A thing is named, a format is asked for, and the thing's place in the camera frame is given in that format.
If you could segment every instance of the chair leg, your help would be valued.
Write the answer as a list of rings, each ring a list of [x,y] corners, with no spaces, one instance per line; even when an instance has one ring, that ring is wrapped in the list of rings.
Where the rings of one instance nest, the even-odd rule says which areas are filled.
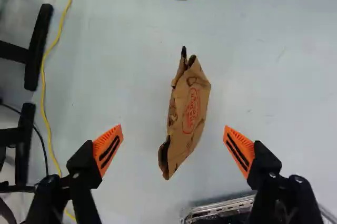
[[[45,51],[45,45],[49,30],[49,23],[53,15],[53,6],[43,4],[37,16],[34,32],[29,44],[29,57],[26,60],[25,89],[36,91],[41,69],[41,61]]]

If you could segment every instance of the red logo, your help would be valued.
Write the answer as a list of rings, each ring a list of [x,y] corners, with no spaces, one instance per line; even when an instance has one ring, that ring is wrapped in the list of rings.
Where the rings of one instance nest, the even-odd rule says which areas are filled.
[[[191,88],[187,100],[186,110],[183,115],[183,133],[190,134],[194,130],[200,111],[200,98],[198,91]]]

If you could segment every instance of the brown paper bag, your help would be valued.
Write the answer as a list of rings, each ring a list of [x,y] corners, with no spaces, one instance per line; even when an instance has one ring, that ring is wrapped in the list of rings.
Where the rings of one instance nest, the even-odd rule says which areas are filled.
[[[187,60],[186,47],[181,52],[167,117],[166,141],[158,151],[159,167],[168,180],[193,152],[204,129],[211,84],[195,55]]]

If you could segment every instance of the black cable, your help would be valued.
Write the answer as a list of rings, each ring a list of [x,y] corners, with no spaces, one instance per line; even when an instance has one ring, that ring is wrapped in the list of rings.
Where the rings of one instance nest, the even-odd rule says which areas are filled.
[[[4,104],[4,103],[1,103],[0,102],[0,105],[12,110],[13,112],[16,112],[18,113],[19,115],[22,115],[21,112],[7,104]],[[45,166],[46,166],[46,175],[48,176],[49,175],[49,170],[48,170],[48,160],[47,160],[47,152],[46,152],[46,148],[45,148],[45,145],[44,145],[44,141],[43,141],[43,138],[40,134],[40,132],[38,131],[38,129],[36,128],[36,126],[33,124],[33,129],[34,131],[36,132],[37,136],[39,137],[40,139],[40,142],[41,142],[41,146],[42,146],[42,150],[43,150],[43,155],[44,155],[44,162],[45,162]]]

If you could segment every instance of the crumpled paper bag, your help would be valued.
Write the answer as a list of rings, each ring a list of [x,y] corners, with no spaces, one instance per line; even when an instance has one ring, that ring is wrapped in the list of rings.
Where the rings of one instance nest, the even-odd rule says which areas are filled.
[[[166,141],[158,151],[159,167],[168,180],[193,152],[204,129],[211,84],[195,55],[181,52],[177,74],[172,80]]]

